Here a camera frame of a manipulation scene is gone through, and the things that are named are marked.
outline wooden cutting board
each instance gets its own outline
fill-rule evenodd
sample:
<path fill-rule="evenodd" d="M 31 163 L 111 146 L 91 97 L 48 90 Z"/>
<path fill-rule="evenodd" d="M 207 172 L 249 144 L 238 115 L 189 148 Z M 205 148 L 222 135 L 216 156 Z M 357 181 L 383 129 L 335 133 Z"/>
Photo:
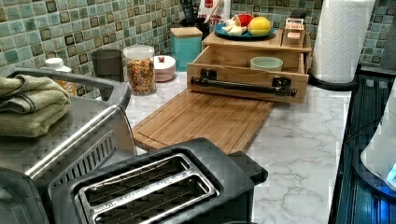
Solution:
<path fill-rule="evenodd" d="M 226 154 L 245 151 L 272 110 L 273 103 L 184 90 L 132 131 L 146 150 L 204 137 Z"/>

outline wooden lid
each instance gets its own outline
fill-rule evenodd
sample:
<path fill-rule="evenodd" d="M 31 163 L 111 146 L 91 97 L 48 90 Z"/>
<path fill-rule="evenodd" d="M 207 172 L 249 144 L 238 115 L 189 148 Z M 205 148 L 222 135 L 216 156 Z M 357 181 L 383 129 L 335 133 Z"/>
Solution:
<path fill-rule="evenodd" d="M 171 32 L 177 38 L 202 36 L 202 32 L 196 27 L 171 28 Z"/>

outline marble countertop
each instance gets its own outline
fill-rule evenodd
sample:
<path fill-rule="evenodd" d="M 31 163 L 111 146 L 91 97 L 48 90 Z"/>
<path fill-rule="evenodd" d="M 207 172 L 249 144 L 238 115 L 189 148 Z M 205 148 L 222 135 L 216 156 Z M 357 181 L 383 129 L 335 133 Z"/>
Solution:
<path fill-rule="evenodd" d="M 174 80 L 158 83 L 155 94 L 132 96 L 126 109 L 131 125 L 186 87 L 186 73 L 177 73 Z M 350 92 L 308 86 L 303 104 L 274 105 L 247 150 L 269 173 L 255 187 L 253 222 L 328 223 L 349 100 Z"/>

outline green towel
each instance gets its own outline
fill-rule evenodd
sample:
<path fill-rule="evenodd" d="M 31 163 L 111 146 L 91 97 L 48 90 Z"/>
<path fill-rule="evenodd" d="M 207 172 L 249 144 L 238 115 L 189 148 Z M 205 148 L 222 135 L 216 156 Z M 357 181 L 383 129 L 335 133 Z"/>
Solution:
<path fill-rule="evenodd" d="M 48 77 L 0 77 L 0 135 L 38 137 L 69 107 L 69 94 Z"/>

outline wooden drawer organizer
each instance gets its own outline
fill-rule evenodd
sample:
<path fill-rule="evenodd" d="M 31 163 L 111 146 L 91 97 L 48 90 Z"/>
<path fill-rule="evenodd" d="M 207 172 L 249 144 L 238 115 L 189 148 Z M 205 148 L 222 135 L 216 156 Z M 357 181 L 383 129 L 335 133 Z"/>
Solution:
<path fill-rule="evenodd" d="M 188 89 L 276 102 L 302 103 L 312 50 L 309 34 L 305 35 L 302 48 L 282 46 L 282 34 L 281 30 L 276 30 L 274 35 L 259 41 L 233 41 L 210 34 L 203 41 L 201 54 L 188 64 Z M 250 60 L 258 56 L 281 59 L 282 71 L 250 69 Z"/>

